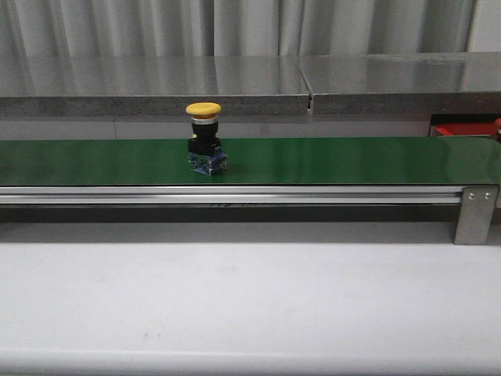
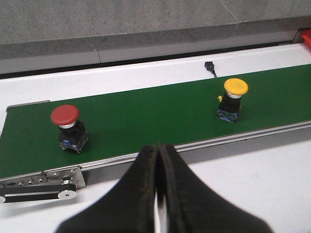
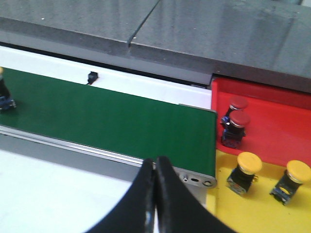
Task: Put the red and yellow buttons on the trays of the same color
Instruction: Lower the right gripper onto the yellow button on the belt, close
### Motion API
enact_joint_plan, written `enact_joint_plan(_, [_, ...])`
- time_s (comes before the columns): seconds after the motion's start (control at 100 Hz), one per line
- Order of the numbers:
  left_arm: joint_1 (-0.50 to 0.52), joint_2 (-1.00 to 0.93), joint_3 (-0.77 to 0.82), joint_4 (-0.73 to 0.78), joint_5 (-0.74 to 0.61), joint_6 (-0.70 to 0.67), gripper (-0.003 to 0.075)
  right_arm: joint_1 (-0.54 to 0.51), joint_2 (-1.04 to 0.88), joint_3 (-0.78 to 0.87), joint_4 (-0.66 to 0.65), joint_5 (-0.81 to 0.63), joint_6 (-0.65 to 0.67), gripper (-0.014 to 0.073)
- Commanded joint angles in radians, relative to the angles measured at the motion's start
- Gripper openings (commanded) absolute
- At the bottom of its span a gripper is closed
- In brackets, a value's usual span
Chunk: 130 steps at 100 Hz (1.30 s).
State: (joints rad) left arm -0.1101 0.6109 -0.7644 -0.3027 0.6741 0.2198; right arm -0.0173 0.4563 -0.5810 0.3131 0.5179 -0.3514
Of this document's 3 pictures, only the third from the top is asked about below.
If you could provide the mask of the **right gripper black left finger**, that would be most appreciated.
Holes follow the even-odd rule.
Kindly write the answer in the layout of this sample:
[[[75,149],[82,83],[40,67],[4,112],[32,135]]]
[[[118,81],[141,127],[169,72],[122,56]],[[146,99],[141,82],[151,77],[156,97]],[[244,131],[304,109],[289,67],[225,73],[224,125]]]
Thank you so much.
[[[88,233],[152,233],[154,231],[153,161],[145,159],[132,185],[116,206]]]

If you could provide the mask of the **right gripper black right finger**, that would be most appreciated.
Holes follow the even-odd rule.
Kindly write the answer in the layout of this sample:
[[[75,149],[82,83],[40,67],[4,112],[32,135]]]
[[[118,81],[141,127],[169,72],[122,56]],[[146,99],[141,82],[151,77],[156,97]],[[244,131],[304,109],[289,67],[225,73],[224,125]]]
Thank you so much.
[[[155,165],[156,207],[161,233],[233,233],[192,195],[174,171],[169,158]]]

